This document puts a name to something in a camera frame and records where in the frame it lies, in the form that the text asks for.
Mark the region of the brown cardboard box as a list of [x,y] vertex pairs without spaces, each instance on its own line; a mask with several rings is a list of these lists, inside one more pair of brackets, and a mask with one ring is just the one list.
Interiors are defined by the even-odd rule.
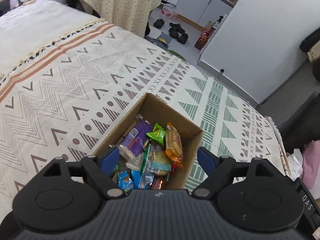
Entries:
[[143,178],[166,178],[167,189],[183,189],[203,130],[157,96],[147,93],[124,115],[94,151],[104,157],[112,146],[117,159]]

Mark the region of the white kitchen cabinet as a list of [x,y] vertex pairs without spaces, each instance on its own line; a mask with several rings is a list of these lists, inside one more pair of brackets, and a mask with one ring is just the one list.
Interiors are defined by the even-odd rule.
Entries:
[[214,23],[220,16],[228,15],[233,9],[232,5],[223,0],[179,0],[176,5],[177,13],[205,27],[210,21]]

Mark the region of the single black slipper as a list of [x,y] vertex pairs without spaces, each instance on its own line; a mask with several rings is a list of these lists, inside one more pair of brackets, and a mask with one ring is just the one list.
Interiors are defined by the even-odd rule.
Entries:
[[153,24],[153,26],[157,29],[161,29],[163,25],[164,25],[164,20],[161,18],[157,19]]

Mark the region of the white crumpled paper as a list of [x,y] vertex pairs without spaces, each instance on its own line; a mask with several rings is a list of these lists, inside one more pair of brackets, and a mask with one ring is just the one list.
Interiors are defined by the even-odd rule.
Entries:
[[295,181],[301,178],[303,174],[303,156],[300,149],[295,148],[292,154],[287,156],[289,168],[291,172],[291,179]]

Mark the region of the orange biscuit packet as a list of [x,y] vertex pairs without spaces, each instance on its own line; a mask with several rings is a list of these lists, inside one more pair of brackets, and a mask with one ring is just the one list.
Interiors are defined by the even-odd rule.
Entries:
[[165,153],[179,168],[183,168],[183,148],[181,137],[172,123],[167,123],[165,130]]

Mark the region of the clear brown snack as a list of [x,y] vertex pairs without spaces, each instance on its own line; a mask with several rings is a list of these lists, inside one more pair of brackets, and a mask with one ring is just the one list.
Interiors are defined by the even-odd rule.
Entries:
[[151,190],[162,190],[165,188],[167,180],[165,178],[157,177],[151,183],[150,189]]

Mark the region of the patterned bed blanket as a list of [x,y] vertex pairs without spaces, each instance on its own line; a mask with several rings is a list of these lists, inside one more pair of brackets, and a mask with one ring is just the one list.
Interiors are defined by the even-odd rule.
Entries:
[[53,157],[93,153],[145,93],[200,126],[200,144],[289,174],[270,118],[191,64],[129,31],[37,0],[1,17],[1,213]]

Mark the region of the red oil bottle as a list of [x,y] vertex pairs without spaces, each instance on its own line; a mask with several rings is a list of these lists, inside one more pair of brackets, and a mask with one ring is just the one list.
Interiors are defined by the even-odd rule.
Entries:
[[199,39],[195,43],[195,48],[198,50],[201,50],[208,42],[210,34],[211,34],[210,30],[204,29],[204,31],[201,33]]

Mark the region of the blue green snack packet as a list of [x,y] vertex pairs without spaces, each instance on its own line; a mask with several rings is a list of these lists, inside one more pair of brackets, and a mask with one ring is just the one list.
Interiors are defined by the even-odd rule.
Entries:
[[134,184],[134,189],[148,190],[153,184],[154,175],[142,175],[140,172],[132,170],[131,177]]

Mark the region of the purple snack packet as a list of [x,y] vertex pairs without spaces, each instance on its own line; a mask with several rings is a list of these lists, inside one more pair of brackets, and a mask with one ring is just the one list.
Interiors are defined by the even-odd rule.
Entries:
[[137,123],[131,128],[120,141],[118,148],[120,155],[126,160],[135,159],[144,150],[148,144],[147,133],[151,132],[153,127],[140,114],[136,116]]

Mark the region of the red white plastic bag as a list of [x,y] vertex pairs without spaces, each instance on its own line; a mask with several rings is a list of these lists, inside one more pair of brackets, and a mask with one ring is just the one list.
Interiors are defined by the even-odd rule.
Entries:
[[167,18],[175,19],[177,17],[176,7],[173,4],[164,4],[161,13]]

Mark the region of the pink cloth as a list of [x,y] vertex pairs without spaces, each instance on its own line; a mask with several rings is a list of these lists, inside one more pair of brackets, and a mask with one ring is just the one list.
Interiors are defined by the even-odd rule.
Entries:
[[311,141],[303,150],[302,181],[308,189],[313,188],[319,170],[319,140]]

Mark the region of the green cracker packet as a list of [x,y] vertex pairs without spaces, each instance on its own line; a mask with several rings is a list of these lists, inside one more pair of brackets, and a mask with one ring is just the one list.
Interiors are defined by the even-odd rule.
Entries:
[[140,172],[143,175],[153,174],[155,176],[166,176],[172,171],[172,162],[157,143],[148,144],[143,153]]

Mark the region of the black shoes pair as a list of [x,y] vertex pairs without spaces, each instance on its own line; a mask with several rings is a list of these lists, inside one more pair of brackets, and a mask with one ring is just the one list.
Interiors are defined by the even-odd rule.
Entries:
[[179,23],[170,23],[169,36],[176,39],[180,44],[186,44],[189,37]]

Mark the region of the small green snack packet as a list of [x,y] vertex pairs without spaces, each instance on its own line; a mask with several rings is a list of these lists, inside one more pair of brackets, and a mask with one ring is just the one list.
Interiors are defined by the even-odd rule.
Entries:
[[146,136],[154,140],[155,142],[159,143],[160,145],[164,146],[165,143],[165,129],[159,125],[158,123],[155,123],[152,132],[146,133]]

